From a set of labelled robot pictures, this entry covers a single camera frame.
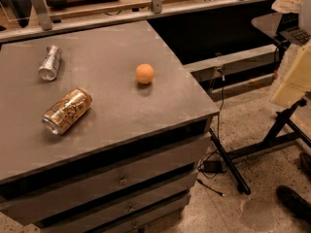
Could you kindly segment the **top grey drawer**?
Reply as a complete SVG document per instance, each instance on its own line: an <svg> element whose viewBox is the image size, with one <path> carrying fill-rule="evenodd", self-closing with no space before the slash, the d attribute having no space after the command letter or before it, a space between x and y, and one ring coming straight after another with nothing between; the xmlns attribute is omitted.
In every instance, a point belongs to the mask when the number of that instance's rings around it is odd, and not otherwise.
<svg viewBox="0 0 311 233"><path fill-rule="evenodd" d="M22 225L41 221L194 163L205 153L209 142L210 136L206 133L149 153L136 155L128 161L122 161L120 166L107 167L104 171L85 179L41 195L21 199L6 206L1 212Z"/></svg>

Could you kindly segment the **middle grey drawer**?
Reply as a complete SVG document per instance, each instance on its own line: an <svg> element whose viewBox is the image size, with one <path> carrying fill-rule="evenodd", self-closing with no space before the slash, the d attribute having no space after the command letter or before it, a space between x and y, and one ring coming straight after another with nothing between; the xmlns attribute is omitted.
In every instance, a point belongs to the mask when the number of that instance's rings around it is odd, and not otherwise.
<svg viewBox="0 0 311 233"><path fill-rule="evenodd" d="M171 198L176 194L187 192L193 186L196 175L196 171L191 171L172 179L155 183L91 209L76 218L69 218L44 228L40 233L85 233L115 219L137 213L141 209Z"/></svg>

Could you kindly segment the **black metal stand frame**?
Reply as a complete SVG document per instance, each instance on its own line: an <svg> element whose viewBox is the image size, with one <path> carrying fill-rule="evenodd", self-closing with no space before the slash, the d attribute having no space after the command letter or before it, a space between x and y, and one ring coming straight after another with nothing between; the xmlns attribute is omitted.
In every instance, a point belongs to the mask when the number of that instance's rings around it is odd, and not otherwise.
<svg viewBox="0 0 311 233"><path fill-rule="evenodd" d="M245 180L233 164L233 159L274 148L285 143L293 142L297 139L301 139L308 147L311 147L311 139L291 120L291 116L294 114L295 110L298 107L304 107L306 104L307 101L302 98L295 102L289 109L277 112L274 124L261 142L240 148L238 150L226 152L214 131L209 129L211 140L217 151L220 153L226 166L231 171L231 174L236 179L238 183L237 188L241 193L250 195L251 189L248 187Z"/></svg>

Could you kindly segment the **grey drawer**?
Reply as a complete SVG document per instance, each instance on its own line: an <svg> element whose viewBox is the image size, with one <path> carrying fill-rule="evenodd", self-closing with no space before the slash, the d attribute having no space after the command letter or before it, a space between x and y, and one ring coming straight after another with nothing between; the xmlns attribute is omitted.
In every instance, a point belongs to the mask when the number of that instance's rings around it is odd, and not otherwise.
<svg viewBox="0 0 311 233"><path fill-rule="evenodd" d="M21 199L6 206L1 212L22 225L41 221L194 163L205 153L209 142L210 136L206 133L149 153L136 155L128 161L122 161L120 166L107 167L104 171L85 179L41 195Z"/></svg>
<svg viewBox="0 0 311 233"><path fill-rule="evenodd" d="M40 233L85 233L115 219L137 213L141 209L171 198L176 194L187 192L193 186L196 175L196 171L191 171L172 179L155 183L91 209L76 218L69 218L44 228Z"/></svg>
<svg viewBox="0 0 311 233"><path fill-rule="evenodd" d="M154 203L152 206L143 209L141 212L120 219L113 224L107 225L93 233L132 233L149 222L166 216L179 209L183 209L189 202L190 196L186 192L180 192L169 198Z"/></svg>

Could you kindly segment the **orange fruit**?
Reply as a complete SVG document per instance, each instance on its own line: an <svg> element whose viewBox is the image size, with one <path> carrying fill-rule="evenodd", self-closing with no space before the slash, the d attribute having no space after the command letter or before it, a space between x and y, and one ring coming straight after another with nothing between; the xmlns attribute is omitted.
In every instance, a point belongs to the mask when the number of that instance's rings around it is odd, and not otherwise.
<svg viewBox="0 0 311 233"><path fill-rule="evenodd" d="M135 71L136 79L140 84L149 84L154 78L154 68L149 64L140 64Z"/></svg>

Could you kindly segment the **black shoe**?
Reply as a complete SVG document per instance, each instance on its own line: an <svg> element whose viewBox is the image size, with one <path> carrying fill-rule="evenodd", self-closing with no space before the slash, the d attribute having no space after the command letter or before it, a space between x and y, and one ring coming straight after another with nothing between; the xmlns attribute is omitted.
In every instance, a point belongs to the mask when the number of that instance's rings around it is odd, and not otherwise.
<svg viewBox="0 0 311 233"><path fill-rule="evenodd" d="M285 185L276 188L276 195L280 202L297 218L311 224L311 204Z"/></svg>

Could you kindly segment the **gold patterned drink can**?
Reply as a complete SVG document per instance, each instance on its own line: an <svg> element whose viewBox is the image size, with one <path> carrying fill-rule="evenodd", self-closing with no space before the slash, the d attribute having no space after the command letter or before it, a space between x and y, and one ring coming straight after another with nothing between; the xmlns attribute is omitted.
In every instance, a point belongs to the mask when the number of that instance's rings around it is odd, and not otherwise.
<svg viewBox="0 0 311 233"><path fill-rule="evenodd" d="M83 88L75 88L51 106L42 117L54 135L63 135L90 108L92 97Z"/></svg>

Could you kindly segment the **grey side desk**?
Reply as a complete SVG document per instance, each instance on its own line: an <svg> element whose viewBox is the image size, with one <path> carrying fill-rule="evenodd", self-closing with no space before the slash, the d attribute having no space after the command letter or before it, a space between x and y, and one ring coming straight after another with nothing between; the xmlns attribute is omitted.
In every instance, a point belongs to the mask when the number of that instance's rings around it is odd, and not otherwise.
<svg viewBox="0 0 311 233"><path fill-rule="evenodd" d="M252 25L269 37L275 45L283 43L288 46L290 42L277 33L278 26L280 24L282 15L280 13L267 14L252 19Z"/></svg>

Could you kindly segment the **bottom grey drawer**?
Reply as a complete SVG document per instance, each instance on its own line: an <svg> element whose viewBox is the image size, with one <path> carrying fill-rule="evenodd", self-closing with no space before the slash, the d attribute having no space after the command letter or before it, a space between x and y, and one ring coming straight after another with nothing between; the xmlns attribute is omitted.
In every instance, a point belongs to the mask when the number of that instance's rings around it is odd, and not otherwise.
<svg viewBox="0 0 311 233"><path fill-rule="evenodd" d="M189 202L190 196L186 192L180 192L169 198L154 203L152 206L143 209L141 212L120 219L113 224L107 225L93 233L132 233L149 222L166 216L179 209L183 209Z"/></svg>

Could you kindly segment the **metal railing frame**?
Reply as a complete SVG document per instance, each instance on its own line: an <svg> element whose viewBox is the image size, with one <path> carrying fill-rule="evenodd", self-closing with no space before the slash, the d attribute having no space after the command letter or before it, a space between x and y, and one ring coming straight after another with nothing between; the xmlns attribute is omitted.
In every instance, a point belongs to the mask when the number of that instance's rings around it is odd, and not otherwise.
<svg viewBox="0 0 311 233"><path fill-rule="evenodd" d="M0 43L257 1L265 0L118 0L54 9L45 0L31 0L29 24L24 28L9 8L1 8L1 25L5 29L0 32Z"/></svg>

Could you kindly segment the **silver redbull can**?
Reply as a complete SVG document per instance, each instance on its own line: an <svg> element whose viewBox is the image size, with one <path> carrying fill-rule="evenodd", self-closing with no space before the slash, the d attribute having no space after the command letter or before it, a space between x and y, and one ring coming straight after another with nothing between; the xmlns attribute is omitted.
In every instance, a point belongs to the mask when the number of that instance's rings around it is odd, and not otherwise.
<svg viewBox="0 0 311 233"><path fill-rule="evenodd" d="M57 78L61 62L62 50L56 45L47 46L47 55L38 69L39 76L44 81L53 81Z"/></svg>

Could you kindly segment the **black power adapter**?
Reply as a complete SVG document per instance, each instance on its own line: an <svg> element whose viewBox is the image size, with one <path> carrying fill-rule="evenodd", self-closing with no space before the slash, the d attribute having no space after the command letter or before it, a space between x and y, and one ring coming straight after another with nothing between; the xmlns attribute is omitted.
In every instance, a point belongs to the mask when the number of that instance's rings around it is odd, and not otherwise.
<svg viewBox="0 0 311 233"><path fill-rule="evenodd" d="M223 171L223 164L219 160L205 161L203 163L203 170L205 173L221 173Z"/></svg>

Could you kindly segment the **yellow foam block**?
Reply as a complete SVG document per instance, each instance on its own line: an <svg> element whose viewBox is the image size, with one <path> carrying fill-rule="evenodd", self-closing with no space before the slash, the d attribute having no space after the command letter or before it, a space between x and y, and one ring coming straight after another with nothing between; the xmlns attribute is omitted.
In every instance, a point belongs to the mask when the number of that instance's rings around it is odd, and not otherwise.
<svg viewBox="0 0 311 233"><path fill-rule="evenodd" d="M270 102L291 107L311 90L311 43L302 47L291 44L278 69L278 77L270 87Z"/></svg>

